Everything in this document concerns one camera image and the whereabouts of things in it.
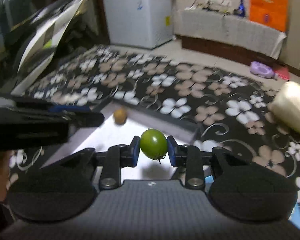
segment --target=blue bottle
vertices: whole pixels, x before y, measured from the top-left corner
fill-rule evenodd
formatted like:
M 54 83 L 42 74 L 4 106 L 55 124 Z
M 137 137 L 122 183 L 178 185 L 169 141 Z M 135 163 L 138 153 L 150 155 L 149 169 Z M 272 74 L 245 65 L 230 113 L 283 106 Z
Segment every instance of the blue bottle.
M 246 16 L 246 9 L 244 8 L 244 5 L 243 5 L 243 0 L 241 0 L 241 3 L 240 3 L 240 6 L 237 10 L 237 14 L 241 17 L 245 17 Z

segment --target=brown round fruit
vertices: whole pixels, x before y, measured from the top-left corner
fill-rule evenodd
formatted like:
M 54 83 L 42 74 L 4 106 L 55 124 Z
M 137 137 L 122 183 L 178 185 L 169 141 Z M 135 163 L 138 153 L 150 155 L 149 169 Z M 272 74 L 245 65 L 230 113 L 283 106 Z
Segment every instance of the brown round fruit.
M 124 124 L 128 117 L 127 110 L 120 108 L 113 113 L 113 117 L 116 124 Z

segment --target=orange bag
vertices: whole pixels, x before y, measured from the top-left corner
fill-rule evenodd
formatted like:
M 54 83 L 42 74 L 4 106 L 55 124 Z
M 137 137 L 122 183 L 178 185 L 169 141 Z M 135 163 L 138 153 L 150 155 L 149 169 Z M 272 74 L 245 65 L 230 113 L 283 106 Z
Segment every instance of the orange bag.
M 249 20 L 286 31 L 288 0 L 250 0 Z

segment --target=green fruit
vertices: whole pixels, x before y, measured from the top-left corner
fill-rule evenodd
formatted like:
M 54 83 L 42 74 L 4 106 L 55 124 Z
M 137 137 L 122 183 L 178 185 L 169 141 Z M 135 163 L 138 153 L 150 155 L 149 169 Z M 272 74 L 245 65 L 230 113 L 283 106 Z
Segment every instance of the green fruit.
M 162 132 L 148 129 L 141 135 L 140 149 L 148 158 L 158 160 L 167 153 L 167 140 Z

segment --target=white mini fridge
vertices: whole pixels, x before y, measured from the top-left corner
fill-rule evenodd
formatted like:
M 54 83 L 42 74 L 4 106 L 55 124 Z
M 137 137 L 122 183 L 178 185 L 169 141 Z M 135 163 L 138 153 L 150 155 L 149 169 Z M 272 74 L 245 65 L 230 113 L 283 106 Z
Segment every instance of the white mini fridge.
M 104 0 L 111 44 L 153 49 L 172 39 L 171 0 Z

